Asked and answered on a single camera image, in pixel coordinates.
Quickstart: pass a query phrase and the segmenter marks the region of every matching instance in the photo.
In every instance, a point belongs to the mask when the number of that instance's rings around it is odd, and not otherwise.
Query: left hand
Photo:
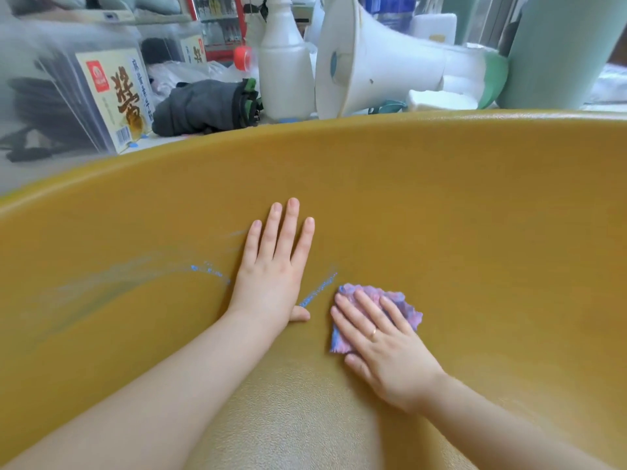
[[[253,313],[255,318],[277,322],[281,329],[289,321],[309,320],[309,312],[295,305],[314,238],[315,223],[313,217],[306,218],[292,254],[299,206],[296,198],[287,202],[285,220],[279,232],[283,207],[274,203],[261,243],[262,222],[254,221],[250,227],[229,304],[230,311]]]

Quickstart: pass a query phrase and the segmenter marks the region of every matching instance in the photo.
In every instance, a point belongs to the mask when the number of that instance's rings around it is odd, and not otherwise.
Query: green container
[[[626,23],[627,0],[529,0],[499,107],[580,108]]]

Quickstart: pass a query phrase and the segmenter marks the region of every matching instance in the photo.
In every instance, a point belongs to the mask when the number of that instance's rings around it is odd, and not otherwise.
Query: right hand
[[[390,299],[381,297],[380,305],[394,323],[363,291],[355,298],[372,321],[339,293],[331,308],[338,329],[361,355],[346,355],[345,363],[381,399],[405,412],[423,412],[446,373]]]

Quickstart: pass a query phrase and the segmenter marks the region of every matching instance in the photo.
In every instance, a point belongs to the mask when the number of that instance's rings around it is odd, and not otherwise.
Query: gray fabric
[[[233,130],[233,99],[237,83],[212,79],[177,87],[157,105],[153,132],[177,136],[210,130]]]

